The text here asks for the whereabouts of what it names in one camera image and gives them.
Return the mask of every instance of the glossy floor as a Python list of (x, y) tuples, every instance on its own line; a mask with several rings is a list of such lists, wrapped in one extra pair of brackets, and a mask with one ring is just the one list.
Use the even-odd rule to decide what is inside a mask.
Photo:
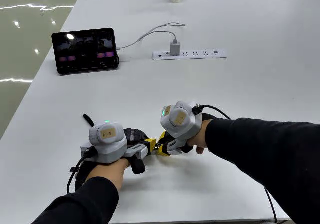
[(76, 0), (0, 0), (0, 137)]

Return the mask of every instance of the black rubber grip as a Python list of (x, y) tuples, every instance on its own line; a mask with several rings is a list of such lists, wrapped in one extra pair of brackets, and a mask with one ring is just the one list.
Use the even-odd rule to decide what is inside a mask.
[(144, 173), (146, 170), (146, 166), (143, 162), (143, 160), (138, 159), (136, 157), (136, 155), (134, 155), (133, 157), (128, 158), (131, 167), (132, 167), (132, 171), (134, 174), (139, 174), (139, 173)]

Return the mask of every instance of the black cable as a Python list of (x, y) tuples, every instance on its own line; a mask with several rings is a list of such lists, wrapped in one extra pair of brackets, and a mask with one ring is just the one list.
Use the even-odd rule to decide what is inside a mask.
[(66, 185), (66, 192), (69, 194), (70, 193), (70, 184), (72, 182), (72, 179), (74, 178), (75, 174), (77, 171), (79, 171), (79, 166), (80, 164), (86, 159), (86, 158), (92, 158), (93, 156), (97, 155), (98, 151), (96, 150), (95, 146), (91, 146), (89, 148), (86, 149), (86, 151), (84, 152), (82, 158), (78, 161), (78, 163), (76, 164), (75, 167), (72, 167), (70, 169), (70, 172), (72, 172), (68, 184)]
[(74, 178), (74, 176), (75, 176), (75, 174), (76, 174), (76, 172), (78, 171), (78, 167), (80, 166), (80, 164), (85, 160), (85, 156), (83, 156), (79, 161), (78, 161), (78, 163), (76, 164), (76, 166), (75, 167), (72, 167), (72, 169), (73, 169), (73, 172), (72, 172), (72, 174), (71, 174), (71, 176), (70, 176), (70, 178), (69, 178), (69, 181), (68, 181), (68, 184), (66, 185), (66, 193), (70, 193), (70, 184), (71, 184), (71, 182), (72, 182), (72, 179)]
[(214, 106), (211, 106), (211, 105), (200, 105), (200, 107), (202, 108), (202, 109), (204, 109), (204, 108), (212, 108), (212, 109), (214, 109), (215, 111), (218, 111), (218, 112), (220, 112), (222, 115), (224, 115), (227, 119), (231, 119), (227, 114), (225, 114), (224, 112), (222, 112), (220, 109), (218, 109), (218, 108), (216, 108), (216, 107), (214, 107)]
[[(201, 113), (204, 108), (212, 108), (212, 109), (214, 109), (215, 111), (218, 111), (219, 113), (221, 113), (222, 115), (224, 115), (227, 119), (231, 119), (227, 114), (225, 114), (224, 112), (222, 112), (220, 109), (218, 109), (218, 108), (216, 108), (216, 107), (214, 107), (214, 106), (211, 106), (211, 105), (197, 105), (197, 106), (195, 106), (195, 107), (192, 108), (192, 112), (193, 112), (195, 115), (197, 115), (197, 114)], [(266, 187), (264, 187), (264, 190), (265, 190), (265, 192), (266, 192), (266, 195), (268, 196), (268, 199), (269, 199), (269, 202), (270, 202), (272, 211), (273, 211), (274, 222), (275, 222), (275, 223), (278, 223), (277, 214), (276, 214), (276, 211), (275, 211), (274, 204), (272, 203), (272, 200), (271, 200), (269, 191), (267, 190)]]
[(271, 200), (271, 197), (270, 197), (269, 191), (267, 190), (267, 188), (266, 188), (266, 187), (264, 187), (264, 189), (265, 189), (266, 195), (268, 196), (268, 199), (269, 199), (269, 202), (270, 202), (270, 205), (271, 205), (272, 211), (273, 211), (274, 222), (275, 222), (275, 223), (278, 223), (277, 214), (276, 214), (276, 211), (275, 211), (274, 204), (272, 203), (272, 200)]

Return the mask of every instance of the yellow part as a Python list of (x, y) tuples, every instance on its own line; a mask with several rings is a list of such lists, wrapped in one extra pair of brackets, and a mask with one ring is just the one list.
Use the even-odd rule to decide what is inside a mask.
[(157, 140), (155, 138), (148, 138), (148, 139), (145, 139), (145, 141), (150, 143), (150, 152), (152, 152), (155, 149)]
[(165, 156), (165, 157), (169, 156), (167, 153), (162, 152), (163, 147), (164, 147), (164, 145), (162, 144), (161, 147), (159, 147), (157, 154), (161, 155), (161, 156)]
[(165, 134), (166, 134), (166, 132), (164, 131), (164, 132), (161, 134), (161, 136), (159, 137), (158, 142), (160, 141), (161, 138), (164, 138), (164, 137), (165, 137)]

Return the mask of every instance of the label sticker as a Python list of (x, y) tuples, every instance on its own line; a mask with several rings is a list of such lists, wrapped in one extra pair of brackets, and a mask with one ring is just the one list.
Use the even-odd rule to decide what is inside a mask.
[(102, 139), (112, 138), (116, 136), (116, 129), (115, 128), (108, 128), (105, 130), (100, 131)]
[(165, 112), (164, 112), (164, 115), (168, 115), (170, 113), (170, 109), (171, 109), (171, 106), (168, 106), (166, 109), (165, 109)]
[(178, 126), (182, 125), (182, 123), (184, 123), (184, 120), (185, 120), (186, 116), (187, 115), (186, 115), (185, 112), (181, 112), (180, 111), (178, 113), (177, 117), (175, 118), (174, 124), (176, 124)]

